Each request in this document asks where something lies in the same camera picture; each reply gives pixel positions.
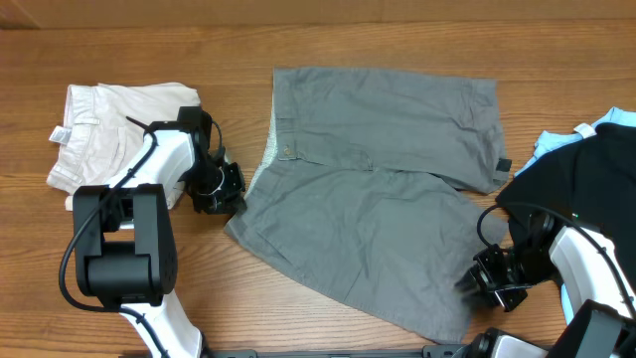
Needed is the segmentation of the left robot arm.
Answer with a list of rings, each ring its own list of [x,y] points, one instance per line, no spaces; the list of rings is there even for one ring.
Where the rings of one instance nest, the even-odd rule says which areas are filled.
[[[181,184],[196,212],[233,215],[246,207],[239,165],[224,146],[210,149],[220,127],[199,106],[174,121],[145,124],[130,164],[102,185],[73,195],[74,236],[59,268],[72,306],[125,317],[153,357],[209,357],[202,333],[175,292],[178,255],[168,193]]]

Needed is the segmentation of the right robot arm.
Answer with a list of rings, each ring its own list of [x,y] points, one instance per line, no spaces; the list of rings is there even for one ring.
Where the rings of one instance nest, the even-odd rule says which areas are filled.
[[[527,240],[503,249],[488,244],[456,286],[478,306],[510,312],[529,288],[553,279],[570,320],[557,342],[542,347],[491,328],[478,335],[465,357],[634,357],[635,292],[602,234],[543,212]]]

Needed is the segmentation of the grey shorts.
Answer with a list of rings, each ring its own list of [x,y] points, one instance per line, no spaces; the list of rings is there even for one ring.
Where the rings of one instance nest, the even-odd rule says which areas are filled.
[[[456,343],[471,320],[456,282],[507,231],[470,194],[509,170],[493,80],[278,69],[265,152],[226,230],[321,294]]]

